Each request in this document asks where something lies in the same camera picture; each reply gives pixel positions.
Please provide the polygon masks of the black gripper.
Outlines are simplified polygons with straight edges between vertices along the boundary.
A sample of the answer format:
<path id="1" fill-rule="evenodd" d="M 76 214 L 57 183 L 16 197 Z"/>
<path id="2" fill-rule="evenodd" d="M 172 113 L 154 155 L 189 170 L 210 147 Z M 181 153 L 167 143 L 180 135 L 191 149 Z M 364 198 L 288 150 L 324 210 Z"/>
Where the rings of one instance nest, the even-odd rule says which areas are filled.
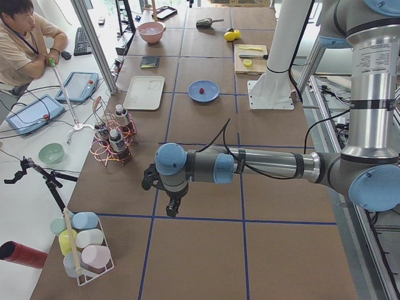
<path id="1" fill-rule="evenodd" d="M 166 190 L 166 194 L 169 196 L 170 201 L 166 206 L 166 214 L 175 218 L 179 214 L 179 207 L 181 205 L 181 199 L 188 193 L 189 184 L 186 184 L 182 189 L 178 191 L 169 191 Z"/>

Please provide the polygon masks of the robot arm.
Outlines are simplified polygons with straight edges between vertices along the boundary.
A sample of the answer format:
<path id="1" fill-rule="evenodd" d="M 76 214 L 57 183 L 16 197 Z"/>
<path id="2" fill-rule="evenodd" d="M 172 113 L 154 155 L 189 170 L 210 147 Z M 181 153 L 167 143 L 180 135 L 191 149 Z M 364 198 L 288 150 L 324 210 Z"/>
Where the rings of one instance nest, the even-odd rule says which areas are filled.
<path id="1" fill-rule="evenodd" d="M 349 139 L 344 149 L 338 154 L 299 154 L 214 144 L 185 150 L 176 143 L 164 144 L 145 170 L 142 186 L 166 192 L 168 216 L 178 214 L 191 181 L 226 184 L 235 174 L 250 172 L 322 184 L 368 211 L 387 211 L 399 204 L 399 154 L 389 140 L 396 108 L 399 2 L 324 1 L 317 44 L 352 48 Z"/>

